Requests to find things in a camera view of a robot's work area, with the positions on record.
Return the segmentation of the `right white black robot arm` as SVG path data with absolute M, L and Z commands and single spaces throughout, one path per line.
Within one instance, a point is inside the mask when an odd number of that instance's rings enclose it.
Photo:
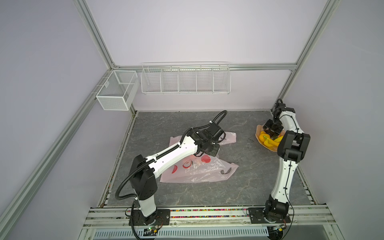
M 275 186 L 266 201 L 264 216 L 267 222 L 284 221 L 288 216 L 290 189 L 300 161 L 307 152 L 311 137 L 304 133 L 296 119 L 296 112 L 278 99 L 272 108 L 273 118 L 269 119 L 258 139 L 279 156 L 279 171 Z

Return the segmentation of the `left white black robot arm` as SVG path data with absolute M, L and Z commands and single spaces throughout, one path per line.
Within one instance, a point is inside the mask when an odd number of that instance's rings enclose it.
M 158 208 L 154 195 L 158 190 L 157 178 L 172 165 L 182 159 L 197 154 L 215 157 L 226 138 L 225 131 L 215 122 L 187 129 L 179 142 L 156 154 L 134 158 L 128 176 L 118 186 L 115 198 L 124 200 L 134 198 L 133 208 L 139 210 L 143 225 L 156 222 Z

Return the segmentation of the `yellow green toy mango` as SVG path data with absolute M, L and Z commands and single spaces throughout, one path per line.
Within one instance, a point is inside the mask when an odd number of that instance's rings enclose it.
M 263 142 L 263 144 L 266 146 L 266 147 L 268 147 L 268 148 L 272 148 L 272 147 L 274 147 L 275 145 L 274 144 L 272 144 L 272 142 L 270 142 L 270 140 L 271 139 L 265 139 L 265 141 Z

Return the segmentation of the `yellow toy banana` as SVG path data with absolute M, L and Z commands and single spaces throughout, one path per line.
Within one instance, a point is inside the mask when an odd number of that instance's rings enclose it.
M 276 143 L 280 143 L 282 139 L 283 139 L 283 136 L 280 136 L 280 137 L 276 138 L 276 139 L 274 140 L 274 142 L 276 142 Z

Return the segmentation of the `pink printed plastic bag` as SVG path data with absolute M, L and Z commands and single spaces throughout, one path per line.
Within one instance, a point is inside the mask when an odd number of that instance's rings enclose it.
M 203 154 L 190 155 L 165 170 L 161 183 L 195 184 L 213 183 L 228 180 L 238 169 L 238 165 L 221 160 L 219 156 Z

